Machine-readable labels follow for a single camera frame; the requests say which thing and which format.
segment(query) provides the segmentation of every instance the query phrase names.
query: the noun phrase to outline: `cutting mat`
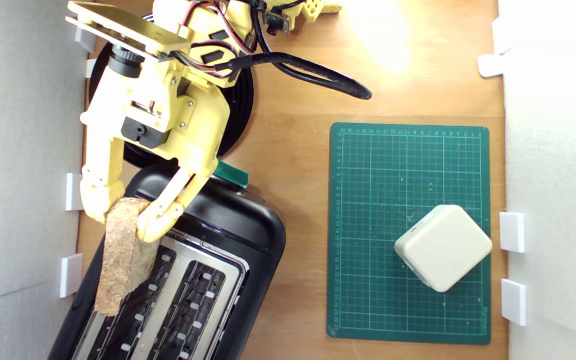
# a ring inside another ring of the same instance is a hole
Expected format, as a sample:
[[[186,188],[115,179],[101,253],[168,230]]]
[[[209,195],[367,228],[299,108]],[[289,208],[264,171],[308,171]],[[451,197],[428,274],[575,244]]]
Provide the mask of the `cutting mat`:
[[[484,127],[335,123],[330,133],[327,333],[489,344],[490,256],[448,292],[424,285],[394,242],[440,204],[490,235]]]

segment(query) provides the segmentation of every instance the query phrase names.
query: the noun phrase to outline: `white panel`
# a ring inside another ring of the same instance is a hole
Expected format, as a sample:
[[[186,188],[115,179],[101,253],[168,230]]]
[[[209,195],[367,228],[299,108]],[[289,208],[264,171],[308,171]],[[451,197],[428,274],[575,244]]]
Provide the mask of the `white panel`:
[[[57,298],[55,280],[0,296],[0,359],[48,357],[72,303]]]
[[[521,41],[505,53],[506,194],[525,219],[528,326],[510,327],[512,360],[576,359],[576,1],[500,0]]]
[[[510,323],[509,360],[576,360],[576,332],[542,317]]]
[[[64,211],[64,189],[65,174],[81,171],[87,53],[66,4],[0,0],[0,295],[55,281],[76,251],[79,214]],[[27,335],[6,341],[17,336]]]

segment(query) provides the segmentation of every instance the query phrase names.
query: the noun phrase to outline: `robotic arm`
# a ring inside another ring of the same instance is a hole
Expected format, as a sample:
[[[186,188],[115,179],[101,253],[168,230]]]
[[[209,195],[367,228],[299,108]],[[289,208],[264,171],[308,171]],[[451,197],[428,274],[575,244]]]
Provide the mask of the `robotic arm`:
[[[302,14],[310,16],[324,11],[326,5],[316,0],[297,2],[299,10],[306,9]],[[297,13],[283,12],[294,12],[295,6],[284,10],[281,7],[290,2],[269,3],[274,16],[294,27]],[[220,88],[233,86],[244,67],[272,62],[288,68],[286,63],[323,77],[291,68],[304,75],[302,80],[320,85],[329,82],[322,86],[331,89],[349,87],[348,94],[370,98],[368,89],[335,71],[270,52],[257,17],[258,11],[266,9],[265,3],[254,0],[252,4],[154,0],[153,23],[110,5],[68,3],[68,9],[77,14],[77,18],[67,17],[68,22],[113,44],[94,97],[80,117],[86,125],[80,189],[89,217],[105,223],[107,212],[124,195],[119,176],[124,142],[130,142],[178,161],[177,173],[137,219],[137,236],[146,242],[168,232],[217,168],[217,150],[230,111]],[[270,22],[266,23],[270,32]],[[263,54],[253,54],[258,42]]]

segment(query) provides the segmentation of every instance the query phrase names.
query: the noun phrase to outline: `wooden surface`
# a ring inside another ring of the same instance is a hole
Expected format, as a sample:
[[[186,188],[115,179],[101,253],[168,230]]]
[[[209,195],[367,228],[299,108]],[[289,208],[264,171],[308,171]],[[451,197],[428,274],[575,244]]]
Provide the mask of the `wooden surface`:
[[[115,0],[138,15],[149,0]],[[253,115],[224,160],[250,172],[251,185],[281,216],[286,248],[243,360],[505,360],[498,212],[505,209],[501,78],[482,79],[477,56],[492,52],[496,0],[345,0],[340,14],[300,23],[270,39],[292,53],[350,75],[371,100],[294,80],[271,65],[254,69]],[[329,132],[334,122],[486,126],[491,138],[492,340],[489,346],[334,339],[326,335]],[[134,169],[126,169],[129,179]],[[86,264],[103,227],[82,216]]]

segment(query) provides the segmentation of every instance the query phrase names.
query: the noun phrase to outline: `electrical wire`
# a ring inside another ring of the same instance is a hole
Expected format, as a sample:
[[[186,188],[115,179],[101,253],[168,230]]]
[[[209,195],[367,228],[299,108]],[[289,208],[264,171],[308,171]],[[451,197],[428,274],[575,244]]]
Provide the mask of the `electrical wire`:
[[[282,11],[284,11],[286,9],[294,8],[297,5],[305,3],[305,2],[306,2],[306,0],[296,0],[296,1],[289,2],[289,3],[283,4],[283,5],[276,5],[276,6],[273,6],[272,9],[270,9],[270,12],[274,13],[274,14],[281,14]]]
[[[233,26],[231,25],[231,23],[226,18],[226,14],[225,14],[226,9],[224,9],[224,6],[225,6],[224,3],[215,1],[212,4],[206,4],[204,2],[201,6],[205,7],[206,9],[212,10],[213,12],[215,12],[219,16],[219,18],[221,19],[221,22],[224,25],[224,30],[226,31],[228,36],[231,39],[233,39],[233,41],[237,44],[237,46],[240,48],[240,50],[244,54],[250,55],[250,54],[255,52],[254,48],[246,45],[246,43],[242,40],[240,35],[237,34],[237,31],[235,31],[235,29],[233,29]]]
[[[268,53],[272,53],[264,37],[264,32],[261,29],[261,22],[259,21],[258,12],[262,12],[263,9],[262,7],[259,7],[260,4],[258,0],[249,0],[249,4],[250,4],[250,16],[259,46],[264,54],[267,55]],[[311,61],[307,61],[304,59],[300,59],[299,57],[290,55],[290,57],[292,57],[290,59],[290,62],[292,62],[293,66],[300,67],[302,70],[311,71],[312,73],[320,75],[323,78],[313,76],[310,75],[309,73],[304,73],[301,71],[297,71],[293,68],[290,68],[284,64],[284,62],[288,61],[288,58],[285,57],[285,55],[288,54],[283,54],[272,58],[266,57],[265,59],[268,60],[266,62],[271,62],[275,66],[275,68],[279,69],[282,73],[288,76],[292,76],[295,79],[302,80],[310,84],[319,85],[321,87],[325,87],[335,91],[339,91],[362,100],[368,100],[373,96],[373,93],[368,88],[366,88],[364,85],[360,84],[356,80],[348,76],[345,76],[342,73],[338,73],[337,71],[334,71],[330,68],[322,66],[320,64],[315,64]],[[246,62],[247,60],[240,59],[238,61]]]

